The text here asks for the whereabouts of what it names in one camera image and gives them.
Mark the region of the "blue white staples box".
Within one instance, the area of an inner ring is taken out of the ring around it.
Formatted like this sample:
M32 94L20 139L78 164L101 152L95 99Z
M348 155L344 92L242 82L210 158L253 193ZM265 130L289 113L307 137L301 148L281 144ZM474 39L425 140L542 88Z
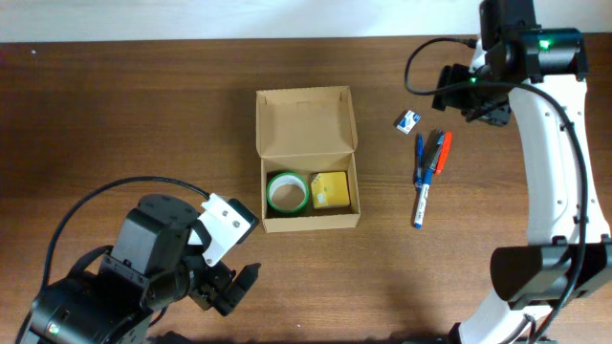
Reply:
M394 126L403 134L408 135L415 125L420 121L421 116L412 110L404 111L396 120Z

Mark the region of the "blue whiteboard marker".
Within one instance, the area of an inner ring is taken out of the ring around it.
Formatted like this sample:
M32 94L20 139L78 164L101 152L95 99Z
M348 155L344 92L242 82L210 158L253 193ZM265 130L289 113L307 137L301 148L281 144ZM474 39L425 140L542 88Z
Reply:
M434 171L431 169L428 169L425 173L425 177L424 177L424 181L421 186L420 193L419 193L419 199L417 202L414 221L413 221L413 226L416 228L421 228L424 222L428 192L431 186L433 175L434 175Z

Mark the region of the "green tape roll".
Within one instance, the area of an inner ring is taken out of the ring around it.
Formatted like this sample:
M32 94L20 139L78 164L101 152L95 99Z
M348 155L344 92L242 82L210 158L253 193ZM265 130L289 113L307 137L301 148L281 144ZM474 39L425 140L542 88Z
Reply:
M293 172L274 176L267 185L268 204L277 212L296 214L306 209L310 188L305 179Z

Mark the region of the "blue ballpoint pen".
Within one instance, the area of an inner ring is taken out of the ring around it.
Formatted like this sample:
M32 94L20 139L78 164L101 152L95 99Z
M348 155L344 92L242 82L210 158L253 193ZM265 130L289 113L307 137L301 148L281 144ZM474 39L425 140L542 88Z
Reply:
M413 175L413 182L415 188L420 190L423 183L423 155L424 155L424 141L421 134L416 136L415 145L415 169Z

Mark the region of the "yellow spiral notepad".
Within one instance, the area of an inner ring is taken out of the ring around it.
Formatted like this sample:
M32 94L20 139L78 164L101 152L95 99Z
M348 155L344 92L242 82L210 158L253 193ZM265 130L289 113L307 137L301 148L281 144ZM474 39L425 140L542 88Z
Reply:
M314 209L346 207L351 204L344 171L317 173L311 180Z

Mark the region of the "brown cardboard box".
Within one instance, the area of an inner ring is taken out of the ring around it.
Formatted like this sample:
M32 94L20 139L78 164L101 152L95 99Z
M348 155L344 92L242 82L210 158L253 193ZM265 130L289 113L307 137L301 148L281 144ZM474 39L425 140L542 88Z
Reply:
M355 151L358 134L350 88L311 87L258 91L256 150L261 171L261 217L268 233L355 227L361 217ZM344 171L351 204L314 209L311 180L317 173ZM275 211L267 202L268 182L293 172L310 188L306 209Z

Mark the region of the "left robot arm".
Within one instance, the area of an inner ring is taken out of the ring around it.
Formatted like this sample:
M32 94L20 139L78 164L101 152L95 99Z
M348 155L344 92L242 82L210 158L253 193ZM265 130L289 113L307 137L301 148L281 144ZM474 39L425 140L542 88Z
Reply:
M197 211L171 196L142 197L117 242L83 255L33 300L20 343L142 343L154 315L185 298L223 316L255 283L259 264L222 261L258 226L236 199L212 194Z

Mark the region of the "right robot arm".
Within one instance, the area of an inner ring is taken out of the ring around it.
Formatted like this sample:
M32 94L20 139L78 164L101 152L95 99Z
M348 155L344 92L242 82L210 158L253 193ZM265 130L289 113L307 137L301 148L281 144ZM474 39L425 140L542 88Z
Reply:
M470 65L441 72L433 105L467 120L515 118L529 193L528 242L491 258L492 291L451 343L542 343L560 311L611 280L611 230L585 133L580 31L545 29L530 1L484 1Z

